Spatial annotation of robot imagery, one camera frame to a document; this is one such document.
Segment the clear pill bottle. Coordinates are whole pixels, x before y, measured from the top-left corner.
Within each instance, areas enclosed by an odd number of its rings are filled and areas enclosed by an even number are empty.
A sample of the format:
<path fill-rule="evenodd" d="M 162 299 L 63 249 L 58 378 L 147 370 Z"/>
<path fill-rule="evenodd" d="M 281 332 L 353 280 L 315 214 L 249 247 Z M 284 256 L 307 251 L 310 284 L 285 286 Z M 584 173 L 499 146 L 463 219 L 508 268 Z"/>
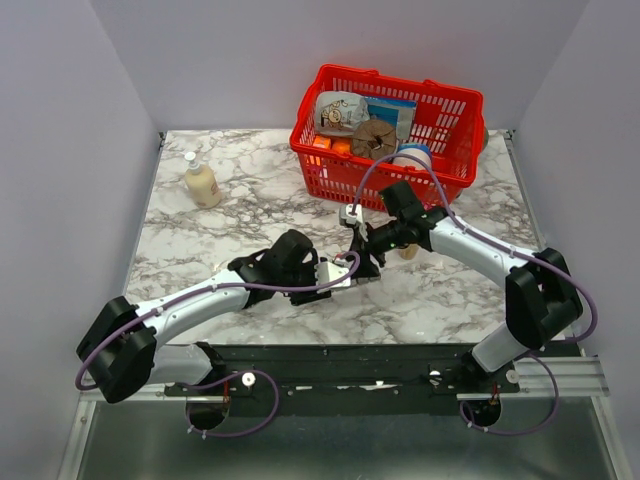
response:
<path fill-rule="evenodd" d="M 404 260 L 412 260 L 415 258 L 420 250 L 420 246 L 417 244 L 410 244 L 404 248 L 398 250 L 399 256 Z"/>

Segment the grey weekly pill organizer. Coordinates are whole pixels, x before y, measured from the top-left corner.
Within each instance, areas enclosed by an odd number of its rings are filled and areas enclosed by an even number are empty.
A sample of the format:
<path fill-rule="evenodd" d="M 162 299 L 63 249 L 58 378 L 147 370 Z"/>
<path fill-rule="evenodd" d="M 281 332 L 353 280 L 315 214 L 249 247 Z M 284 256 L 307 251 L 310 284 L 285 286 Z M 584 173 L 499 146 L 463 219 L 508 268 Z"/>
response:
<path fill-rule="evenodd" d="M 350 281 L 351 281 L 351 286 L 356 286 L 356 285 L 365 285 L 368 283 L 376 282 L 376 281 L 379 281 L 380 279 L 381 279 L 380 275 L 375 275 L 375 276 L 353 275 Z"/>

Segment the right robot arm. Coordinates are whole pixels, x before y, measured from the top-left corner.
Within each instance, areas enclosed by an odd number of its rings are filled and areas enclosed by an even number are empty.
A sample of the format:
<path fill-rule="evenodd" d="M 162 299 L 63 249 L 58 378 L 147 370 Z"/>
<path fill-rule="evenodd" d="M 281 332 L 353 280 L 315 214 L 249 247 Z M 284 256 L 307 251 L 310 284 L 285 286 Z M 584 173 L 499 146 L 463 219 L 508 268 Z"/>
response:
<path fill-rule="evenodd" d="M 466 352 L 455 367 L 454 379 L 480 392 L 496 380 L 496 371 L 538 350 L 577 320 L 583 306 L 564 257 L 547 248 L 541 252 L 518 249 L 478 232 L 445 207 L 425 208 L 406 181 L 382 190 L 391 216 L 387 224 L 372 227 L 358 205 L 341 208 L 341 225 L 352 229 L 352 247 L 360 264 L 384 265 L 387 252 L 418 246 L 450 257 L 491 280 L 505 293 L 505 320 Z"/>

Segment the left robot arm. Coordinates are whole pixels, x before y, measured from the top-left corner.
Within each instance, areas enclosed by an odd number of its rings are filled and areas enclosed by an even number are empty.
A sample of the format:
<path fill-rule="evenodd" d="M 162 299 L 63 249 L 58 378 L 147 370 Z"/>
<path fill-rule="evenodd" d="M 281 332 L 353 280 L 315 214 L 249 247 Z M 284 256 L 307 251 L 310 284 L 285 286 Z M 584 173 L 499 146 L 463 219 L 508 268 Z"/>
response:
<path fill-rule="evenodd" d="M 107 402 L 119 403 L 151 382 L 160 367 L 157 352 L 180 334 L 277 292 L 288 294 L 293 305 L 328 297 L 328 291 L 315 289 L 320 262 L 311 240 L 290 229 L 272 247 L 235 258 L 210 279 L 175 294 L 140 304 L 123 296 L 109 300 L 76 348 L 83 362 L 76 386 L 96 388 Z"/>

